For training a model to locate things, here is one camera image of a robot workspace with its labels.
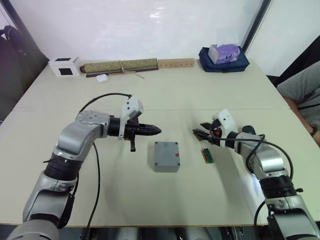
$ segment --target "rolled mat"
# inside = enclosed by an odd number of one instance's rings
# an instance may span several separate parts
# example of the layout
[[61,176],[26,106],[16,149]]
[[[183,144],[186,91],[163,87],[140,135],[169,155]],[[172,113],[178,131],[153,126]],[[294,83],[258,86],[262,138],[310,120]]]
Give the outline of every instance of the rolled mat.
[[138,60],[125,60],[125,61],[106,61],[87,63],[80,67],[82,73],[97,73],[117,70],[128,69],[142,69],[157,67],[158,62],[156,58],[138,59]]

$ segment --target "person's arm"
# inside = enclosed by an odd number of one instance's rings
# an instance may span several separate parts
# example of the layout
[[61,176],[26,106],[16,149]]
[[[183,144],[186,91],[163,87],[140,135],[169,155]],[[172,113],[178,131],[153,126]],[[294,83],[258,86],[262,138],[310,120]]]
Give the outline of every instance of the person's arm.
[[[307,122],[307,120],[301,115],[301,113],[298,110],[296,102],[288,97],[283,97],[284,100],[288,103],[291,110],[295,113],[295,115],[299,118],[305,129],[311,134],[313,131],[312,126]],[[315,142],[320,146],[320,131],[318,130],[316,134],[313,136],[313,139]]]

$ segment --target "beige table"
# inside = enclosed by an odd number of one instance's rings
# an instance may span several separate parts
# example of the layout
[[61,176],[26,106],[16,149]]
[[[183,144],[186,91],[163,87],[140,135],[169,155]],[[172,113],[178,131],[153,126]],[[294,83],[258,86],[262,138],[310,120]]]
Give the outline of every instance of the beige table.
[[[78,111],[92,98],[112,92],[135,94],[146,110],[288,109],[262,70],[250,61],[244,72],[204,72],[194,67],[162,68],[134,75],[55,77],[47,66],[14,110]],[[118,110],[122,97],[99,100],[92,108]]]
[[[141,123],[162,129],[156,136],[137,136],[137,152],[116,137],[96,141],[100,154],[101,193],[92,226],[226,226],[252,225],[259,184],[229,149],[198,142],[192,129],[210,121],[219,110],[146,110]],[[252,125],[258,134],[283,147],[291,156],[293,182],[315,220],[320,220],[320,191],[315,191],[320,150],[290,110],[231,110],[238,127]],[[23,207],[40,171],[49,159],[60,131],[75,111],[13,111],[0,126],[2,182],[0,223],[19,224]],[[152,170],[155,141],[177,141],[181,166],[177,173]],[[201,149],[209,147],[214,164],[206,164]],[[69,226],[85,226],[97,192],[97,165],[90,152],[80,171],[80,183]],[[260,224],[267,213],[261,212]]]

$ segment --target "table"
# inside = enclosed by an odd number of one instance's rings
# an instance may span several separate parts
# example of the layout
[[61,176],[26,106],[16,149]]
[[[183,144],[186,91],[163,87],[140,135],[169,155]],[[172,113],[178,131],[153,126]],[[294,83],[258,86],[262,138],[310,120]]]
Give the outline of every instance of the table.
[[[47,66],[14,110],[79,111],[105,93],[135,94],[146,110],[288,109],[262,70],[250,61],[243,72],[204,72],[198,64],[186,68],[113,75],[109,82],[95,77],[56,77]],[[99,100],[92,109],[116,110],[123,98]]]

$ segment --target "person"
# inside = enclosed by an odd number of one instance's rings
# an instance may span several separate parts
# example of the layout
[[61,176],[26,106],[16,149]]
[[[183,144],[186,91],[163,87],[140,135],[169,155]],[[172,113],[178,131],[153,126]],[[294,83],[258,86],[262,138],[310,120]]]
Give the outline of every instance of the person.
[[320,146],[320,61],[280,83],[277,90]]

